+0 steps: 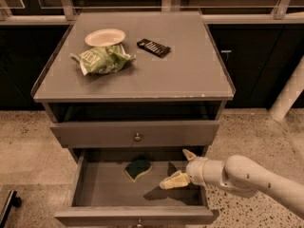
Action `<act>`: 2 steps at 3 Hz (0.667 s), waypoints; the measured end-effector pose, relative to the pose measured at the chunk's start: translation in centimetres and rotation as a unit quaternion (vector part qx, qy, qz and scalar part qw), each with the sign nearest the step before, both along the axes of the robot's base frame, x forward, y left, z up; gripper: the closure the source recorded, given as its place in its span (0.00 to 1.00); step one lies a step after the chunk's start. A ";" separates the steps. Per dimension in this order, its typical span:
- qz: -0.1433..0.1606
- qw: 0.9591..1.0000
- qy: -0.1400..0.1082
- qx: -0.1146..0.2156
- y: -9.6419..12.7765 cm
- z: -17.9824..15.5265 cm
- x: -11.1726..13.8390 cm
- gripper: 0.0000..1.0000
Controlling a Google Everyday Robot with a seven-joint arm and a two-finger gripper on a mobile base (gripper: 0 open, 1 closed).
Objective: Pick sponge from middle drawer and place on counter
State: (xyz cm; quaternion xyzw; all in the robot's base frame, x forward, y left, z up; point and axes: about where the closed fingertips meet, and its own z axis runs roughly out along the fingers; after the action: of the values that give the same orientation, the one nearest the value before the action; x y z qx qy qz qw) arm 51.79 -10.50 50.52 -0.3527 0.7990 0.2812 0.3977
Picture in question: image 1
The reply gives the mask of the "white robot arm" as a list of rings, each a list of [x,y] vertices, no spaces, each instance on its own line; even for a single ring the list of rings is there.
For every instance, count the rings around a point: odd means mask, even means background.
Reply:
[[[162,180],[161,189],[185,187],[189,183],[198,186],[210,184],[245,198],[259,191],[304,218],[303,184],[279,176],[244,156],[233,155],[217,161],[199,157],[188,149],[183,149],[182,153],[188,161],[185,171],[178,170]]]

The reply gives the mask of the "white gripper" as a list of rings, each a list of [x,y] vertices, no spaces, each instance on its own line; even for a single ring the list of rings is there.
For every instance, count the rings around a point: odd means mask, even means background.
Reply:
[[[204,157],[197,157],[196,154],[188,149],[183,149],[182,153],[184,157],[189,161],[186,166],[186,173],[176,171],[170,177],[165,178],[160,182],[160,188],[164,190],[179,188],[187,186],[190,181],[199,186],[205,184],[203,175],[204,165],[208,159]]]

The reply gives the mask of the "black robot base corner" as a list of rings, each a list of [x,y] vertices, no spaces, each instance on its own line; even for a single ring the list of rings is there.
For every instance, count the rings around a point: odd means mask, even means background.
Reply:
[[[12,207],[19,208],[22,199],[15,190],[10,190],[0,214],[0,228],[4,228]]]

